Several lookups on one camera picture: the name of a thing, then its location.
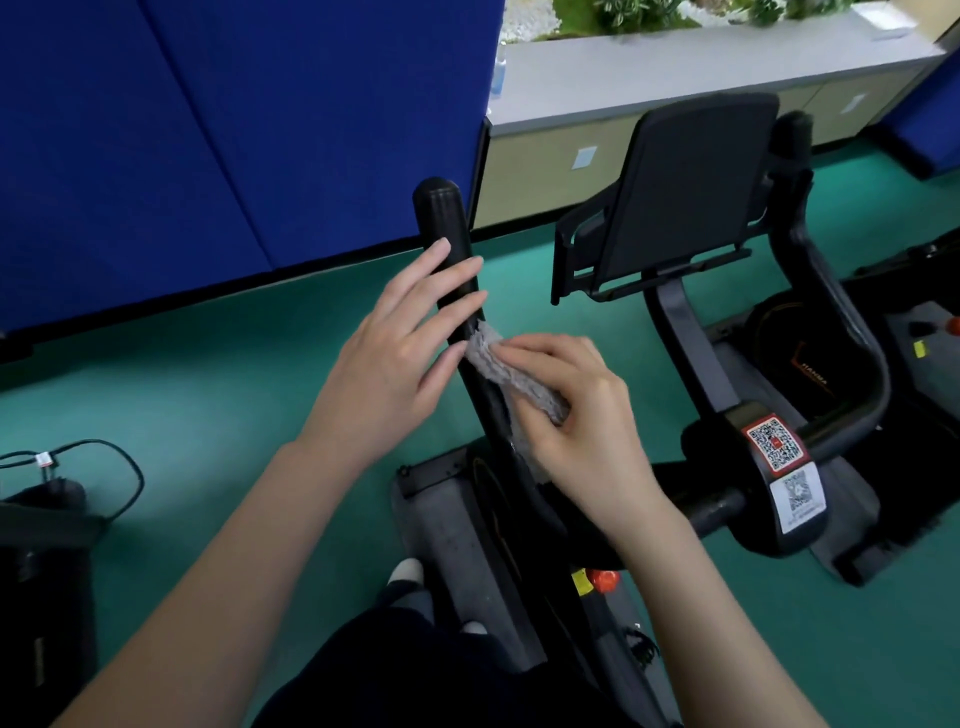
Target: dark pants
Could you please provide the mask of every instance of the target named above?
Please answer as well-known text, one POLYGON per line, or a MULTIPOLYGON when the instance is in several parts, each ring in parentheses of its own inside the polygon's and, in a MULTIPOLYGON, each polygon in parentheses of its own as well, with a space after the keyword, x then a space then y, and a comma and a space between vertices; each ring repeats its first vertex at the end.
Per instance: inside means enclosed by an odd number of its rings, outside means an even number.
POLYGON ((632 725, 576 675, 550 665, 517 674, 494 637, 441 629, 433 612, 419 584, 388 585, 274 694, 253 727, 632 725))

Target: teal carpet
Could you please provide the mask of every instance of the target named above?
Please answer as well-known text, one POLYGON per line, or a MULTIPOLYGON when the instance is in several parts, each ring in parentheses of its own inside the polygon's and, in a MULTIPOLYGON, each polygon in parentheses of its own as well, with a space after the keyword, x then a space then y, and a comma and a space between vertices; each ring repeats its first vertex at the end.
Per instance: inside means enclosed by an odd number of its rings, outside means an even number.
MULTIPOLYGON (((917 182, 865 144, 818 162, 809 223, 834 270, 879 260, 960 226, 960 176, 917 182)), ((693 277, 705 323, 785 287, 767 246, 693 277)), ((630 384, 651 458, 680 454, 694 410, 640 297, 549 304, 552 230, 483 243, 488 318, 504 334, 586 334, 630 384)), ((0 450, 51 449, 85 437, 118 443, 147 490, 95 551, 100 646, 108 659, 174 585, 293 438, 347 339, 411 255, 377 260, 40 347, 0 369, 0 450)), ((401 558, 387 483, 480 434, 457 379, 436 414, 360 480, 306 570, 257 702, 365 609, 401 558)), ((107 450, 63 456, 93 506, 132 488, 107 450)), ((0 493, 34 484, 4 473, 0 493)), ((726 532, 708 548, 801 688, 834 726, 953 726, 960 716, 960 522, 957 512, 864 590, 830 578, 806 553, 771 561, 726 532)))

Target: forearm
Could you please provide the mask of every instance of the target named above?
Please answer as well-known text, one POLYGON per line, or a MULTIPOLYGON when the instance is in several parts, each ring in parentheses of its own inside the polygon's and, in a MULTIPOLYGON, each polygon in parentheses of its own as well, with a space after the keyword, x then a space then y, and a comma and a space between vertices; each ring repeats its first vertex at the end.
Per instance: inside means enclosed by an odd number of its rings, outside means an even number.
POLYGON ((355 476, 297 445, 281 449, 57 725, 239 724, 306 560, 355 476))
POLYGON ((643 596, 691 728, 826 725, 750 623, 683 514, 657 513, 614 537, 643 596))

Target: left hand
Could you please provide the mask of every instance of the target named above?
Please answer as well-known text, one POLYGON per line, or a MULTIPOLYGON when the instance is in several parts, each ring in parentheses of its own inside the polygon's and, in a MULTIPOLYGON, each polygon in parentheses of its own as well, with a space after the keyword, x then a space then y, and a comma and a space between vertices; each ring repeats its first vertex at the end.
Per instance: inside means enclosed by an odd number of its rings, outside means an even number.
POLYGON ((307 452, 322 451, 357 476, 436 409, 467 342, 430 361, 487 298, 486 291, 471 293, 424 321, 438 299, 483 266, 477 255, 434 273, 449 252, 441 238, 387 284, 340 351, 303 426, 298 443, 307 452))

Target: yellow sticker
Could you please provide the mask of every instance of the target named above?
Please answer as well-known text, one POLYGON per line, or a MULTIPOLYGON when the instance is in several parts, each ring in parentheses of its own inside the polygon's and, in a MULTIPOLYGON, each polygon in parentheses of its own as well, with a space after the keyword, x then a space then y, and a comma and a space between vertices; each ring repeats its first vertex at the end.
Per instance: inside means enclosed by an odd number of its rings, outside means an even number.
POLYGON ((587 596, 593 591, 593 585, 590 584, 590 580, 587 579, 587 570, 580 569, 579 571, 574 571, 570 575, 573 576, 573 583, 577 587, 578 595, 587 596))

